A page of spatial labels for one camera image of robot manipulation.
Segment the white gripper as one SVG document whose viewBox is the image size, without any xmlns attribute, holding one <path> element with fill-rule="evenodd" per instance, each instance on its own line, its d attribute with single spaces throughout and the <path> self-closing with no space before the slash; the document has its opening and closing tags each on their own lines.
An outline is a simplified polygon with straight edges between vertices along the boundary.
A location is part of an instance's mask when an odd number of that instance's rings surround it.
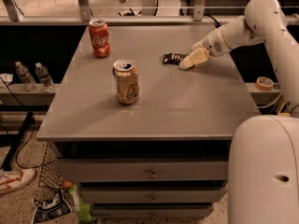
<svg viewBox="0 0 299 224">
<path fill-rule="evenodd" d="M 209 52 L 211 56 L 219 57 L 231 51 L 225 42 L 222 28 L 211 31 L 203 41 L 193 44 L 192 49 L 194 50 L 179 63 L 180 69 L 186 70 L 196 64 L 206 62 Z"/>
</svg>

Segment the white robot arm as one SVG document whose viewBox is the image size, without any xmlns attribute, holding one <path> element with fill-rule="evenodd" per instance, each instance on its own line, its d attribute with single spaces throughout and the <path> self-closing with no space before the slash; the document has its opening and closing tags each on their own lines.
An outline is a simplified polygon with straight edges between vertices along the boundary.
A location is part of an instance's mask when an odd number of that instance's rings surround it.
<svg viewBox="0 0 299 224">
<path fill-rule="evenodd" d="M 241 46 L 263 43 L 285 112 L 242 122 L 228 167 L 229 224 L 299 224 L 299 44 L 278 0 L 249 0 L 244 14 L 192 45 L 186 70 Z"/>
</svg>

